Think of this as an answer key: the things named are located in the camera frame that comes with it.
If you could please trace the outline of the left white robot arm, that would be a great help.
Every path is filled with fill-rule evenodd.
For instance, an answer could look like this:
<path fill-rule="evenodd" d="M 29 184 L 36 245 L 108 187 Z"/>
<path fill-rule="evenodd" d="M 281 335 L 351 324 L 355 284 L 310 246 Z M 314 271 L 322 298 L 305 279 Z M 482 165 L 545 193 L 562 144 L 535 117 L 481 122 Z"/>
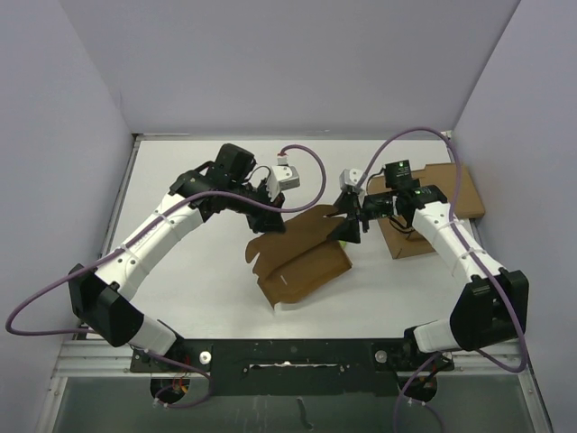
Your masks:
<path fill-rule="evenodd" d="M 283 189 L 298 186 L 296 169 L 280 155 L 258 186 L 251 152 L 221 146 L 214 161 L 180 174 L 153 213 L 129 236 L 113 260 L 69 282 L 73 313 L 111 346 L 129 344 L 151 351 L 164 371 L 177 368 L 183 348 L 175 331 L 145 316 L 131 302 L 153 268 L 186 235 L 223 210 L 243 214 L 254 233 L 282 233 Z"/>

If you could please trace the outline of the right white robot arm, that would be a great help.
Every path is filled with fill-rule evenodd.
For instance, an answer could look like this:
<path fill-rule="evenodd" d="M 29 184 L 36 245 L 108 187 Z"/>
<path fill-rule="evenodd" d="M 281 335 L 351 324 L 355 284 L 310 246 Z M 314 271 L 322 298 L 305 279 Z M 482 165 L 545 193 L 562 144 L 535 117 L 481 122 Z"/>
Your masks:
<path fill-rule="evenodd" d="M 402 361 L 418 369 L 434 352 L 478 351 L 525 334 L 529 281 L 492 258 L 462 227 L 453 204 L 434 184 L 413 177 L 408 161 L 384 166 L 386 191 L 366 195 L 364 173 L 343 170 L 335 213 L 343 221 L 328 236 L 358 244 L 378 219 L 404 219 L 403 230 L 419 233 L 441 257 L 459 290 L 450 315 L 409 330 L 400 348 Z"/>

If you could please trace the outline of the brown cardboard box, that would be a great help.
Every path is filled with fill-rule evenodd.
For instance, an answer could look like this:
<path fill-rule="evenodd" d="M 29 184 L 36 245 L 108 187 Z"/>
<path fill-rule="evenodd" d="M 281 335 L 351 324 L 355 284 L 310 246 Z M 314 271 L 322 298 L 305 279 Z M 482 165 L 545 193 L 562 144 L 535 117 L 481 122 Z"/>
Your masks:
<path fill-rule="evenodd" d="M 251 240 L 245 261 L 270 306 L 297 304 L 352 268 L 340 242 L 330 233 L 343 222 L 332 205 L 316 205 L 285 222 L 286 231 Z"/>

